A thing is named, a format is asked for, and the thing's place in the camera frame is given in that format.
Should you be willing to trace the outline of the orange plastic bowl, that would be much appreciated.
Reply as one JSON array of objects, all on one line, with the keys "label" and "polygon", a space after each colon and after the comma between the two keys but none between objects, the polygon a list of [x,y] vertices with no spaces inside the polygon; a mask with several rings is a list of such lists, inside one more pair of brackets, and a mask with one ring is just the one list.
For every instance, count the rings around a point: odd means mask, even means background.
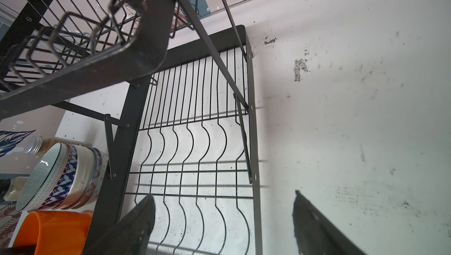
[{"label": "orange plastic bowl", "polygon": [[93,212],[35,211],[25,218],[13,246],[36,246],[36,255],[80,255]]}]

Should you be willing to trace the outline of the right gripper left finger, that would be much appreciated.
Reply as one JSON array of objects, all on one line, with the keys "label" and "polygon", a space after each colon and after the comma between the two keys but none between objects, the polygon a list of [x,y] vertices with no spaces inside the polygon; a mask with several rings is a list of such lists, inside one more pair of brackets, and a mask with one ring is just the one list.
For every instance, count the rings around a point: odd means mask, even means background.
[{"label": "right gripper left finger", "polygon": [[94,255],[144,255],[156,220],[154,197],[148,194],[92,246]]}]

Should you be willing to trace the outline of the light green ceramic bowl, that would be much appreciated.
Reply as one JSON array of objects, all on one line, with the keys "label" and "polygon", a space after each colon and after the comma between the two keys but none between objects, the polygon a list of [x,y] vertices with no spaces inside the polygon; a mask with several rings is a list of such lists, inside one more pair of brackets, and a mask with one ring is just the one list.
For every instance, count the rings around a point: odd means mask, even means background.
[{"label": "light green ceramic bowl", "polygon": [[58,183],[68,159],[68,146],[56,143],[41,158],[28,177],[16,203],[16,211],[29,212],[39,208]]}]

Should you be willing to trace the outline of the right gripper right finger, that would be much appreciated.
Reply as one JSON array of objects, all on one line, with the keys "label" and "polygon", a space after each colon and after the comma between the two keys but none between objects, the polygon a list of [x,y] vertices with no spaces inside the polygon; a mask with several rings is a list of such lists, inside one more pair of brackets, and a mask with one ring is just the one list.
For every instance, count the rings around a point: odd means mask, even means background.
[{"label": "right gripper right finger", "polygon": [[364,252],[297,190],[292,213],[301,255],[362,255]]}]

